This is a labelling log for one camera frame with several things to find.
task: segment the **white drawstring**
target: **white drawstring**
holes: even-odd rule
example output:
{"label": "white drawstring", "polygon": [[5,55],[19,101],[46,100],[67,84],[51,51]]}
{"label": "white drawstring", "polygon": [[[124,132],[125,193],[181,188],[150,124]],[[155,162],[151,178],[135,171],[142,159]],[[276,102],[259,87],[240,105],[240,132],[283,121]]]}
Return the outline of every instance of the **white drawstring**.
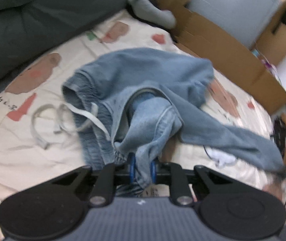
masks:
{"label": "white drawstring", "polygon": [[[32,115],[31,125],[30,125],[30,132],[32,134],[32,137],[35,139],[36,143],[43,149],[47,149],[50,145],[49,142],[44,140],[41,135],[36,131],[35,129],[35,121],[36,118],[39,117],[39,115],[46,109],[53,108],[56,111],[56,119],[55,119],[55,127],[54,127],[54,133],[60,133],[62,131],[72,134],[75,132],[80,132],[85,130],[88,127],[91,127],[93,124],[96,125],[99,129],[101,129],[108,141],[110,141],[110,134],[108,133],[106,127],[104,124],[97,118],[98,115],[98,106],[95,103],[92,103],[92,109],[91,112],[88,112],[86,110],[75,108],[70,103],[62,103],[59,105],[58,108],[56,108],[53,104],[46,104],[41,107],[39,107]],[[67,129],[64,125],[63,121],[63,112],[64,110],[68,108],[73,113],[82,115],[87,118],[87,120],[78,128],[76,129]]]}

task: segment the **screw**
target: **screw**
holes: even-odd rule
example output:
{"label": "screw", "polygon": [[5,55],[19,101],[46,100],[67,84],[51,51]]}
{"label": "screw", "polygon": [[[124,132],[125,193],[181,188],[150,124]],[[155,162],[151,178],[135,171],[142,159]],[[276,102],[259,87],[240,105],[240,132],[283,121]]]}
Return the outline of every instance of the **screw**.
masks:
{"label": "screw", "polygon": [[176,201],[180,205],[190,205],[190,204],[192,204],[193,199],[191,197],[188,197],[188,196],[181,196],[181,197],[177,198]]}
{"label": "screw", "polygon": [[89,202],[91,202],[95,206],[101,206],[101,205],[105,204],[106,199],[104,197],[101,197],[101,196],[94,196],[94,197],[91,197],[89,199]]}

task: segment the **cardboard flap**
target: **cardboard flap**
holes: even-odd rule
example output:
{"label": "cardboard flap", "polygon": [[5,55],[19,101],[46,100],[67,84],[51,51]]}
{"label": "cardboard flap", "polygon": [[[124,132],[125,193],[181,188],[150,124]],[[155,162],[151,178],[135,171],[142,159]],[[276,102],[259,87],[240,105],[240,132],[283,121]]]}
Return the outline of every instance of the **cardboard flap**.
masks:
{"label": "cardboard flap", "polygon": [[184,7],[189,0],[158,0],[170,10],[177,26],[172,34],[178,47],[211,60],[215,69],[252,95],[271,115],[286,104],[286,92],[265,66],[246,47],[205,17]]}

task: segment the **blue denim garment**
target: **blue denim garment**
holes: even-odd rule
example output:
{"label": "blue denim garment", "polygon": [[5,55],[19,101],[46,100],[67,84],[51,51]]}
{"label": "blue denim garment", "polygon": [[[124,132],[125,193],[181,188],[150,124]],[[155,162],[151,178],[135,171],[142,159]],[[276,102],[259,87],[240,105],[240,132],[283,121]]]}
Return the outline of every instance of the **blue denim garment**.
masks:
{"label": "blue denim garment", "polygon": [[[109,142],[95,126],[79,133],[86,163],[98,170],[111,162],[125,162],[128,154],[135,152],[133,189],[139,193],[151,183],[147,163],[181,128],[179,137],[184,143],[220,149],[259,169],[284,174],[282,157],[272,141],[246,129],[222,125],[200,110],[212,80],[209,60],[149,48],[112,52],[84,65],[64,83],[64,98],[88,111],[91,103],[96,103],[97,117],[111,135]],[[155,97],[140,99],[145,93]],[[85,121],[77,114],[74,119],[76,126]]]}

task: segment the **bed sheet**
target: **bed sheet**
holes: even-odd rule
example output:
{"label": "bed sheet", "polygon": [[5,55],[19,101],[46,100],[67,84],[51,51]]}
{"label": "bed sheet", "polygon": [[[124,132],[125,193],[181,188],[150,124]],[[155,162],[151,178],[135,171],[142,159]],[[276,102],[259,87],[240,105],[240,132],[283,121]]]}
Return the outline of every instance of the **bed sheet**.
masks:
{"label": "bed sheet", "polygon": [[[78,136],[53,133],[54,111],[44,111],[36,121],[39,134],[52,143],[47,150],[37,146],[30,133],[31,115],[44,104],[62,103],[62,83],[80,66],[102,54],[135,47],[185,54],[173,44],[166,31],[141,23],[121,11],[93,30],[48,52],[0,93],[0,199],[84,165]],[[234,102],[238,114],[235,115],[235,110],[232,114],[224,110],[220,106],[224,103],[215,101],[210,92],[203,110],[222,123],[242,126],[269,137],[272,124],[264,109],[219,72],[216,71],[215,76],[217,85],[230,95],[229,100]],[[66,114],[64,120],[67,126],[74,126],[70,114]],[[256,188],[262,189],[272,181],[272,175],[241,160],[234,166],[218,169],[200,146],[175,141],[169,153],[172,153],[171,160],[183,168],[203,164]]]}

